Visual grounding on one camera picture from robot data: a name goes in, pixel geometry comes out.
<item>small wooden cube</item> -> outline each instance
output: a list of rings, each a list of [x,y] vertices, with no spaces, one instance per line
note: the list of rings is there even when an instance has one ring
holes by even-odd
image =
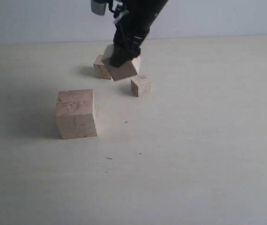
[[[97,136],[93,89],[60,91],[55,118],[63,139]]]
[[[145,75],[137,75],[131,79],[133,93],[140,97],[150,92],[150,80]]]
[[[102,62],[102,55],[98,55],[93,65],[96,77],[108,80],[111,79],[111,75]]]
[[[134,58],[132,61],[127,61],[119,68],[115,68],[110,64],[110,58],[113,52],[114,52],[114,45],[107,46],[104,55],[102,57],[102,62],[114,81],[135,76],[139,73],[141,65],[140,57]]]

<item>wooden cube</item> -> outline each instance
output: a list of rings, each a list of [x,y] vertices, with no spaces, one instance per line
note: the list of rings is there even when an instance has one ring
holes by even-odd
[[[111,75],[109,74],[109,72],[107,71],[106,67],[102,62],[102,55],[98,55],[93,65],[96,77],[108,80],[111,79]]]
[[[133,93],[140,97],[150,92],[150,80],[145,75],[137,75],[131,79]]]
[[[141,65],[140,57],[137,57],[132,61],[127,61],[119,68],[115,68],[110,65],[110,58],[113,52],[114,45],[107,46],[102,57],[102,62],[114,81],[122,80],[138,74]]]
[[[93,89],[60,91],[55,118],[63,139],[97,136]]]

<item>table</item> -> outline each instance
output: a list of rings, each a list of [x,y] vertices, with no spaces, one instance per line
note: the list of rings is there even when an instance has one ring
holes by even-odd
[[[267,35],[148,40],[143,97],[94,77],[108,44],[0,45],[0,225],[267,224]],[[87,88],[99,135],[61,140]]]

